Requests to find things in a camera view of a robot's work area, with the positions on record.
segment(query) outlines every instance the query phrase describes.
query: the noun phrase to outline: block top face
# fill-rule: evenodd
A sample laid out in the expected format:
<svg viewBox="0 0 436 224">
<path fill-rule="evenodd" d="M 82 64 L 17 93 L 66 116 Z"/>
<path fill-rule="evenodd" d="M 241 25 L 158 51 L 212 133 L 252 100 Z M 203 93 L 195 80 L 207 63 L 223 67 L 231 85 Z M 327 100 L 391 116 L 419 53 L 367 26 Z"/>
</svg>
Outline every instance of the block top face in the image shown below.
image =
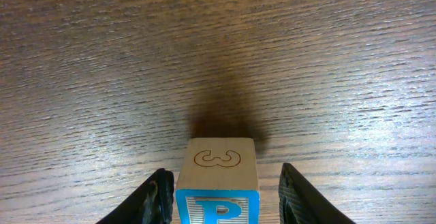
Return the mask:
<svg viewBox="0 0 436 224">
<path fill-rule="evenodd" d="M 179 189 L 259 191 L 253 139 L 191 139 L 177 181 Z"/>
</svg>

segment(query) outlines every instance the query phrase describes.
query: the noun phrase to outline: engraved curved line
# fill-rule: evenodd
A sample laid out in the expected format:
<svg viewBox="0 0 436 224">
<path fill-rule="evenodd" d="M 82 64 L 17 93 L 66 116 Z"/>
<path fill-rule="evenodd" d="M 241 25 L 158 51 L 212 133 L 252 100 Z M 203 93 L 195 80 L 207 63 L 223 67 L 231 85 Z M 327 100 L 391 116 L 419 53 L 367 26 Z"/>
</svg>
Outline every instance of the engraved curved line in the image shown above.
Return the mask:
<svg viewBox="0 0 436 224">
<path fill-rule="evenodd" d="M 219 164 L 219 163 L 216 163 L 214 165 L 207 165 L 207 164 L 205 165 L 205 164 L 201 163 L 201 161 L 211 162 L 211 161 L 214 161 L 215 159 L 220 159 L 222 162 L 229 162 L 232 159 L 234 159 L 229 153 L 235 153 L 236 154 L 234 156 L 238 157 L 238 162 L 237 163 L 232 164 L 232 165 L 222 165 L 222 164 Z M 212 159 L 208 160 L 208 159 L 205 159 L 205 157 L 211 156 L 212 155 L 212 150 L 203 150 L 203 151 L 201 151 L 201 152 L 196 154 L 196 156 L 193 158 L 193 161 L 198 166 L 201 166 L 201 167 L 214 167 L 214 166 L 217 166 L 217 165 L 221 166 L 221 167 L 234 167 L 234 166 L 237 166 L 240 163 L 240 155 L 239 155 L 239 153 L 237 153 L 237 152 L 235 152 L 233 150 L 228 150 L 227 152 L 225 152 L 225 154 L 229 157 L 229 159 L 225 160 L 225 159 L 222 159 L 221 157 L 213 157 Z"/>
</svg>

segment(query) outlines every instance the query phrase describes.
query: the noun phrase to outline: cube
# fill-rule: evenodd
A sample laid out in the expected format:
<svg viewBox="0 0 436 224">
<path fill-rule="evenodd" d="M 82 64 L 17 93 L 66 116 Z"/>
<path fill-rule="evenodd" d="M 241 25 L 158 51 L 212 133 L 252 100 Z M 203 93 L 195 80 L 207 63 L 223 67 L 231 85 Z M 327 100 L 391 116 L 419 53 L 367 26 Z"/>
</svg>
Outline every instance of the cube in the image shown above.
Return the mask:
<svg viewBox="0 0 436 224">
<path fill-rule="evenodd" d="M 182 224 L 258 224 L 260 193 L 251 138 L 194 138 L 178 177 Z"/>
</svg>

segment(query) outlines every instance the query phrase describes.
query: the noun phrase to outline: engraved symbol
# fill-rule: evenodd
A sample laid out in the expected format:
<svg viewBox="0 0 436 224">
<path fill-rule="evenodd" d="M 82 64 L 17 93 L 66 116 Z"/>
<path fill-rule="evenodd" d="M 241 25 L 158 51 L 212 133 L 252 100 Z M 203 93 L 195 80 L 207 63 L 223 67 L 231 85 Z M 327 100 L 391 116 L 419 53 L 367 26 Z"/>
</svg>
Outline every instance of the engraved symbol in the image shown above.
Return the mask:
<svg viewBox="0 0 436 224">
<path fill-rule="evenodd" d="M 234 167 L 240 163 L 240 155 L 239 153 L 228 150 L 224 157 L 212 157 L 211 150 L 204 150 L 193 158 L 193 161 L 202 167 L 213 167 L 213 166 L 221 166 L 221 167 Z"/>
</svg>

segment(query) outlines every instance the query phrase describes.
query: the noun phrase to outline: brown tabletop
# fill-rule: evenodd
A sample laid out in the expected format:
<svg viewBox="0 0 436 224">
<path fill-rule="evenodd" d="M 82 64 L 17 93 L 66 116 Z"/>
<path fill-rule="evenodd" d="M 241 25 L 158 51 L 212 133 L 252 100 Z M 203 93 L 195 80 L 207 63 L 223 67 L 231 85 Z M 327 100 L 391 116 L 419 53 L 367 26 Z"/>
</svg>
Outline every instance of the brown tabletop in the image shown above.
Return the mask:
<svg viewBox="0 0 436 224">
<path fill-rule="evenodd" d="M 219 123 L 260 223 L 283 162 L 357 223 L 436 222 L 436 0 L 0 0 L 0 34 L 0 223 L 94 223 Z"/>
</svg>

